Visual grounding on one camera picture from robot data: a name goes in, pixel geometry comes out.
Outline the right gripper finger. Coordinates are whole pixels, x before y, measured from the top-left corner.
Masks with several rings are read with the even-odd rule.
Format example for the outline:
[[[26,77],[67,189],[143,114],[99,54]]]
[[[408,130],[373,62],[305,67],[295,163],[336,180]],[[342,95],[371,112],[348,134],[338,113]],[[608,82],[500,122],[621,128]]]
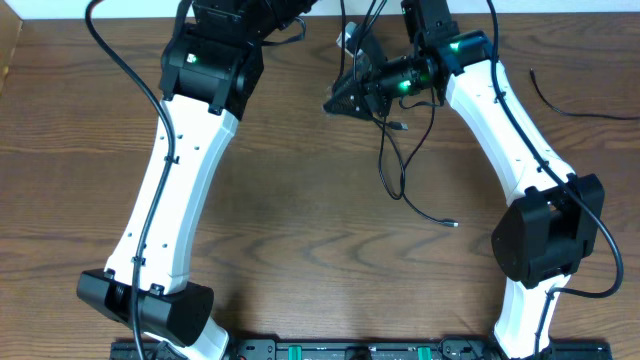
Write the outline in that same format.
[[[371,112],[349,98],[331,98],[324,105],[325,112],[332,115],[344,115],[358,119],[372,119]]]
[[[363,97],[366,94],[364,81],[367,78],[367,71],[351,69],[334,84],[331,96],[354,95],[355,97]]]

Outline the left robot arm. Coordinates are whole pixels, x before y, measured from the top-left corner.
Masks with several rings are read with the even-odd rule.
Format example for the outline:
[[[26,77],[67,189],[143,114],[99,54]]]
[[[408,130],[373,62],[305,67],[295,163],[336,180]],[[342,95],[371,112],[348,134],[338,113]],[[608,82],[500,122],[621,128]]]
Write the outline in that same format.
[[[220,359],[228,333],[212,289],[190,279],[195,231],[216,167],[262,74],[270,35],[313,0],[183,1],[161,56],[158,128],[125,231],[78,297],[105,317],[188,359]]]

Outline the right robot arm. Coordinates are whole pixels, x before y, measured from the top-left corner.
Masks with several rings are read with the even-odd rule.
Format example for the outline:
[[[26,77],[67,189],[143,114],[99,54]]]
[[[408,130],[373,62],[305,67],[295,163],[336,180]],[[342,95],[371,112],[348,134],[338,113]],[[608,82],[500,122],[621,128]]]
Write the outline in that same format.
[[[461,32],[443,1],[405,1],[413,51],[388,59],[372,24],[344,22],[337,43],[353,65],[334,85],[325,110],[390,130],[394,100],[430,90],[465,121],[489,159],[507,211],[491,236],[506,276],[492,336],[506,359],[607,359],[609,348],[550,338],[559,297],[594,248],[604,189],[579,176],[547,143],[510,87],[494,36]]]

